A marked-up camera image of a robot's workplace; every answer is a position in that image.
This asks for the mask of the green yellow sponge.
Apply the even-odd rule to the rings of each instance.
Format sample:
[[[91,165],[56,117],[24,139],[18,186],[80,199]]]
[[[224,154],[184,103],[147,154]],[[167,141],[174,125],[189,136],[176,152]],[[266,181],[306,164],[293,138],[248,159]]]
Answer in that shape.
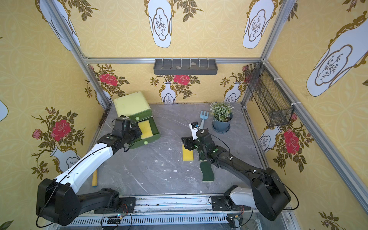
[[[214,172],[209,162],[207,161],[201,162],[200,169],[202,171],[202,181],[203,182],[212,182],[215,180]]]

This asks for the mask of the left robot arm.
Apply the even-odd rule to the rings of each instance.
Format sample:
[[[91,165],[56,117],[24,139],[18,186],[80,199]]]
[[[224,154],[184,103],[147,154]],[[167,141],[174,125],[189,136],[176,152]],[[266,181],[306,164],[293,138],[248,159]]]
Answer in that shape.
[[[44,179],[39,184],[37,217],[67,226],[80,214],[91,210],[120,210],[119,192],[111,188],[84,195],[77,193],[99,166],[120,149],[127,152],[141,135],[142,131],[134,120],[118,117],[112,132],[103,135],[84,157],[55,179]]]

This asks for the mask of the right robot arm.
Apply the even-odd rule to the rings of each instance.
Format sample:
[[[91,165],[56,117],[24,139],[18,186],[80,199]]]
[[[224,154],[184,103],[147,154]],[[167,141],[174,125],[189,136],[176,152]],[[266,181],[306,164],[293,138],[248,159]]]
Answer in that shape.
[[[233,204],[256,208],[265,218],[274,221],[291,201],[287,186],[273,169],[264,170],[236,158],[215,144],[208,129],[197,131],[196,139],[182,137],[182,143],[185,149],[197,150],[210,164],[248,184],[249,189],[236,186],[224,194]]]

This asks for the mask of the light green drawer cabinet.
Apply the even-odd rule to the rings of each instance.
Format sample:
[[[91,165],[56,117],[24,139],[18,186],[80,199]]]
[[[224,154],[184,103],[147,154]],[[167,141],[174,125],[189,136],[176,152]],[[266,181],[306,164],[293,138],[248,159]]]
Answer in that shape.
[[[142,92],[135,92],[116,98],[113,100],[113,103],[118,117],[128,117],[129,115],[151,109]]]

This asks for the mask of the blue plant pot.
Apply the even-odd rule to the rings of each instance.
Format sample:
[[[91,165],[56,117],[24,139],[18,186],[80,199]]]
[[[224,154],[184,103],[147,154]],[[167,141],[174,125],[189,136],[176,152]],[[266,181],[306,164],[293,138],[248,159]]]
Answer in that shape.
[[[233,114],[230,113],[229,120],[226,122],[218,121],[217,119],[213,119],[212,121],[212,127],[213,129],[218,133],[226,133],[231,128],[231,120],[233,118]]]

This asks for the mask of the light blue garden fork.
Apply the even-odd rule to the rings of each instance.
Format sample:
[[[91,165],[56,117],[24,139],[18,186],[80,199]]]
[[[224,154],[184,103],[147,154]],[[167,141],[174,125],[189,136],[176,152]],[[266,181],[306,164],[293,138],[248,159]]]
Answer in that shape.
[[[208,111],[201,111],[200,113],[200,118],[201,118],[201,123],[200,123],[200,129],[203,129],[204,128],[204,123],[205,123],[205,120],[208,119],[209,117],[209,112]]]

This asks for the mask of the artificial green plant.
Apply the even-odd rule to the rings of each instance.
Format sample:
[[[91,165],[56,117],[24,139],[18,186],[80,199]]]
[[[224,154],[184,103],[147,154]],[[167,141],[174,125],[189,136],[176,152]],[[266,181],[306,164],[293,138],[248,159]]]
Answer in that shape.
[[[233,106],[227,102],[212,102],[210,111],[212,116],[220,122],[229,122],[231,120]]]

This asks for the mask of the yellow toy shovel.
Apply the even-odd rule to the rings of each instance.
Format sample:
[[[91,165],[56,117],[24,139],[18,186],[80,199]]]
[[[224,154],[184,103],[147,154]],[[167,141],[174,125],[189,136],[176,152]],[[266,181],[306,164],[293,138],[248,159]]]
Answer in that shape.
[[[98,185],[98,171],[95,170],[92,178],[92,187],[97,187],[97,185]]]

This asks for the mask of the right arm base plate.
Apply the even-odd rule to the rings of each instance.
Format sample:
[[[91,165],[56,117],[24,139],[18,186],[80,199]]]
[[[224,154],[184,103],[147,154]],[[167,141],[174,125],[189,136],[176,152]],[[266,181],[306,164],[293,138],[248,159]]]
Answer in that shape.
[[[229,197],[223,195],[211,195],[208,202],[212,205],[213,211],[249,211],[248,206],[238,206]]]

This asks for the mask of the aluminium mounting rail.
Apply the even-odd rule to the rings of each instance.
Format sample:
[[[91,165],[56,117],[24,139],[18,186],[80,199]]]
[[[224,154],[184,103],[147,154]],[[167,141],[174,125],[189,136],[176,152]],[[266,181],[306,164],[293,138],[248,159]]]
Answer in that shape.
[[[265,218],[256,208],[249,211],[213,211],[208,202],[210,196],[221,194],[191,195],[137,195],[133,213],[94,214],[94,210],[80,214],[65,227],[97,226],[113,228],[117,226],[174,225],[174,224],[228,224],[232,229],[251,230],[277,229],[297,230],[290,221],[291,213],[282,212],[274,221]]]

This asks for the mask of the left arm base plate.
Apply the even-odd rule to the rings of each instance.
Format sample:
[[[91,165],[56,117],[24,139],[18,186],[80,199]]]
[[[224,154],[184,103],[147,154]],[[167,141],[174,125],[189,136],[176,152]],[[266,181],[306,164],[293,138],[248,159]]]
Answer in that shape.
[[[135,197],[114,198],[111,204],[109,204],[105,208],[95,210],[94,214],[133,213],[135,205],[136,205]]]

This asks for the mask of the grey wall shelf tray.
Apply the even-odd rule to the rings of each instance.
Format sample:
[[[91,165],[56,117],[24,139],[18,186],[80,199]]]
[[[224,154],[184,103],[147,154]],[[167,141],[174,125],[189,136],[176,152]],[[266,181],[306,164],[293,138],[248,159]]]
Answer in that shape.
[[[161,58],[153,70],[155,75],[216,75],[218,65],[210,58]]]

